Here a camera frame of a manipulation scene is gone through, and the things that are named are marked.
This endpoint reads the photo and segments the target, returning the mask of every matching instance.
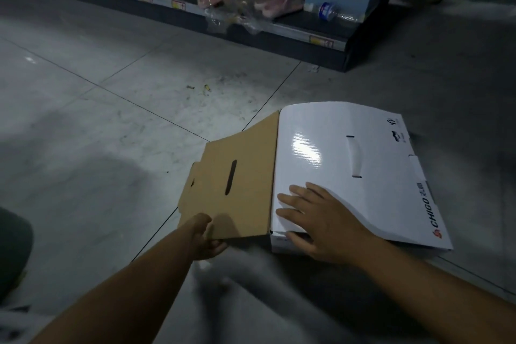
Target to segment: price tag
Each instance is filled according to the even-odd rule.
[[[172,8],[177,8],[178,10],[186,10],[186,5],[183,2],[172,0]]]
[[[311,44],[319,45],[320,47],[325,48],[332,48],[333,47],[333,41],[329,40],[327,38],[317,37],[317,36],[310,36],[309,39]]]

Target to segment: store shelf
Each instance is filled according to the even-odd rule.
[[[341,26],[322,22],[314,14],[293,13],[264,26],[257,35],[241,25],[226,34],[207,32],[205,13],[195,0],[82,0],[175,26],[215,35],[248,46],[283,54],[320,66],[342,70],[349,58],[349,42],[360,24]]]

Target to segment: plastic bottle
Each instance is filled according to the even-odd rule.
[[[310,4],[306,9],[309,12],[316,13],[319,19],[323,21],[333,21],[334,19],[339,23],[347,22],[361,22],[356,15],[346,14],[339,9],[334,3],[324,2],[322,5]]]

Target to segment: hand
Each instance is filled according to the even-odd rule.
[[[218,256],[228,248],[227,243],[210,241],[204,236],[211,221],[212,218],[205,213],[198,213],[182,226],[185,231],[188,231],[192,260],[207,260]]]
[[[358,265],[365,243],[376,236],[326,189],[310,182],[306,188],[291,185],[297,196],[278,194],[278,199],[294,209],[279,208],[278,216],[302,227],[313,243],[289,231],[287,236],[308,256],[327,263]]]

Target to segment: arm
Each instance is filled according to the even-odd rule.
[[[313,243],[288,236],[309,256],[363,269],[383,291],[439,340],[449,344],[506,343],[516,336],[516,307],[374,236],[318,185],[292,185],[278,209]]]
[[[211,218],[198,214],[89,291],[30,344],[152,343],[193,260],[227,246],[203,238]]]

